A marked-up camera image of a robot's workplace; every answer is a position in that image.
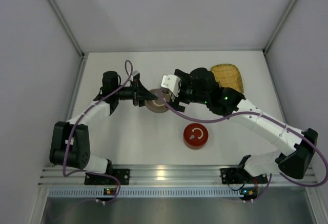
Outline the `red-based metal lunch tin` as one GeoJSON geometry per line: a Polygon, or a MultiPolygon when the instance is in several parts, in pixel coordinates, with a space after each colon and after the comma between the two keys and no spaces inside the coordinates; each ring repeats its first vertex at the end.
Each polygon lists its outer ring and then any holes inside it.
{"type": "Polygon", "coordinates": [[[198,139],[197,137],[195,137],[195,138],[190,139],[190,138],[184,137],[183,142],[188,148],[193,149],[193,150],[198,150],[198,149],[203,148],[206,145],[206,143],[208,142],[208,138],[198,139]]]}

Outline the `red round lid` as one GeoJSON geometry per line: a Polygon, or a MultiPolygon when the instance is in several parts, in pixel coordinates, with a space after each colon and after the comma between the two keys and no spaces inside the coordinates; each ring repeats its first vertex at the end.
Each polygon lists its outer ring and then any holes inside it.
{"type": "Polygon", "coordinates": [[[183,138],[191,144],[204,144],[208,141],[209,132],[204,125],[191,123],[185,127],[183,138]]]}

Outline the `grey round lid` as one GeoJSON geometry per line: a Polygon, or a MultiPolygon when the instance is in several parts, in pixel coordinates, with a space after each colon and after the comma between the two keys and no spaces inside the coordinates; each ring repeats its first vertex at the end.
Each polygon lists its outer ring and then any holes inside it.
{"type": "MultiPolygon", "coordinates": [[[[145,106],[148,110],[154,112],[154,113],[165,113],[169,109],[165,106],[165,104],[161,101],[161,99],[158,98],[158,91],[159,89],[151,89],[150,92],[157,96],[156,100],[146,100],[145,106]]],[[[162,92],[161,93],[165,101],[168,103],[170,101],[170,95],[167,93],[162,92]]]]}

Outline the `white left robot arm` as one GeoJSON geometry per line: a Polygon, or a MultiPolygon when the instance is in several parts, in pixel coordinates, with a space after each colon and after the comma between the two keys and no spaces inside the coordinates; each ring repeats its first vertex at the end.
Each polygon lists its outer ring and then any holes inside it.
{"type": "Polygon", "coordinates": [[[131,100],[134,106],[143,107],[147,101],[156,100],[147,90],[135,71],[121,84],[115,71],[102,76],[102,87],[91,105],[82,114],[55,124],[49,159],[54,165],[68,166],[101,176],[113,175],[112,162],[91,153],[89,133],[105,118],[113,114],[120,100],[131,100]]]}

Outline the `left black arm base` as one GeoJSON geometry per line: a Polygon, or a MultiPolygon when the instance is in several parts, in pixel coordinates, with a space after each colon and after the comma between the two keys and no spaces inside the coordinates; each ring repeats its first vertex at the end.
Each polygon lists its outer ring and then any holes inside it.
{"type": "MultiPolygon", "coordinates": [[[[112,176],[115,177],[121,185],[129,185],[130,180],[130,169],[113,169],[112,176]]],[[[107,176],[99,176],[95,174],[86,173],[85,185],[90,186],[105,186],[105,185],[116,185],[116,180],[107,176]]]]}

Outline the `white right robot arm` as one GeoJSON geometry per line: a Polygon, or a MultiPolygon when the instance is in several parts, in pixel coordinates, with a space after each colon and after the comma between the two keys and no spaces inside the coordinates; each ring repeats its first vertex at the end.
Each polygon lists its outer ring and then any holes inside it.
{"type": "Polygon", "coordinates": [[[230,87],[222,87],[214,74],[206,68],[190,73],[175,70],[163,77],[161,87],[171,92],[170,106],[180,112],[181,103],[206,105],[213,113],[241,124],[270,142],[277,151],[262,155],[244,156],[239,164],[250,176],[283,173],[293,179],[303,179],[314,155],[311,145],[316,144],[318,134],[308,128],[293,128],[269,116],[245,96],[230,87]]]}

